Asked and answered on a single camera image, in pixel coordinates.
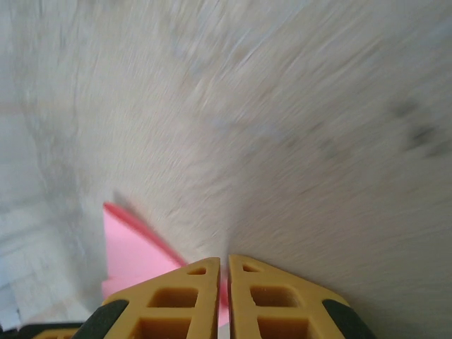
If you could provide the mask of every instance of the yellow plastic part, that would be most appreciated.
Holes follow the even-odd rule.
[[[322,301],[326,288],[246,256],[231,255],[231,338],[343,339]]]
[[[71,339],[76,332],[77,328],[45,330],[33,337],[33,339]]]
[[[129,301],[105,339],[214,339],[220,259],[207,258],[110,296]]]

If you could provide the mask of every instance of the pink paper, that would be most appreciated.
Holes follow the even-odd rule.
[[[186,265],[185,260],[138,218],[112,203],[104,204],[108,296]],[[218,326],[229,322],[227,283],[222,280]]]

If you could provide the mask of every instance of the concrete surface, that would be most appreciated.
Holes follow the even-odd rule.
[[[379,338],[452,336],[450,1],[5,4],[2,114],[34,153],[2,196],[40,197],[14,239],[50,220],[9,274],[55,298],[25,320],[94,309],[114,199],[191,261],[248,254],[334,289]]]

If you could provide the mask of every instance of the rectangular cutout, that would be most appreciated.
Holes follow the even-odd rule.
[[[299,302],[294,292],[279,286],[251,286],[251,296],[256,306],[297,307]]]
[[[196,288],[161,288],[154,295],[148,307],[195,307],[198,299]]]
[[[317,339],[308,319],[273,319],[258,317],[262,339]]]
[[[140,319],[130,338],[186,339],[191,319]]]

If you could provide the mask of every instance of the black rubber pad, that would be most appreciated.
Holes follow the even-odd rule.
[[[72,339],[103,339],[128,304],[127,300],[116,300],[99,307]]]
[[[363,320],[349,306],[331,299],[323,300],[322,304],[345,339],[376,339]]]

